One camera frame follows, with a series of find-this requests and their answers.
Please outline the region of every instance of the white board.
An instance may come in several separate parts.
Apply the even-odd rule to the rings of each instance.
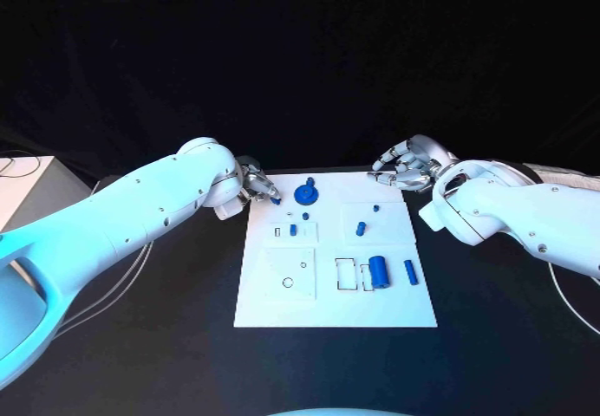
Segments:
[[[309,176],[315,178],[319,200],[302,206],[295,201],[295,190]],[[365,172],[273,175],[270,179],[283,201],[282,205],[253,202],[250,207],[234,326],[436,327],[416,235],[399,189],[371,182]],[[306,221],[305,212],[311,215]],[[360,221],[367,223],[363,237],[357,236]],[[296,236],[290,236],[292,224]],[[386,257],[387,289],[371,287],[371,272],[364,265],[373,256]],[[416,286],[404,267],[409,259],[417,272]]]

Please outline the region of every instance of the black table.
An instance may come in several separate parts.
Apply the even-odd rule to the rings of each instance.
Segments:
[[[204,209],[155,242],[119,303],[0,392],[0,413],[598,414],[600,338],[549,266],[504,235],[471,247],[435,233],[417,215],[430,197],[406,200],[439,328],[234,328],[249,209],[224,222]],[[94,281],[76,309],[130,263]]]

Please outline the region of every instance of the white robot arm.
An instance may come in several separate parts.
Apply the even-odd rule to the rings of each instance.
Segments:
[[[190,141],[76,205],[0,235],[0,389],[34,364],[90,280],[198,210],[221,219],[280,199],[256,160],[215,139]],[[9,265],[35,282],[37,289]]]
[[[534,257],[600,277],[599,191],[537,183],[500,161],[461,161],[423,135],[383,154],[374,171],[396,158],[397,174],[370,172],[370,176],[403,190],[433,187],[433,200],[419,214],[435,231],[446,227],[471,245],[505,232]]]

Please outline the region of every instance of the robotic hand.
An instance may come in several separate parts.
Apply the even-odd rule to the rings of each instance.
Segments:
[[[0,390],[41,356],[99,273],[201,206],[226,219],[266,198],[277,202],[280,196],[259,162],[236,160],[215,139],[200,138],[90,198],[0,235]]]
[[[399,158],[397,174],[377,172]],[[579,273],[600,277],[600,192],[541,183],[528,169],[500,161],[461,161],[427,136],[396,145],[370,177],[400,190],[433,190],[419,212],[435,231],[445,227],[471,245],[505,232],[528,253]]]

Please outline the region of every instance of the dark curtain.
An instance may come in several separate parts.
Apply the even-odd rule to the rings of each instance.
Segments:
[[[600,174],[596,13],[524,2],[0,2],[0,139],[125,173],[210,135],[269,168],[462,159]]]

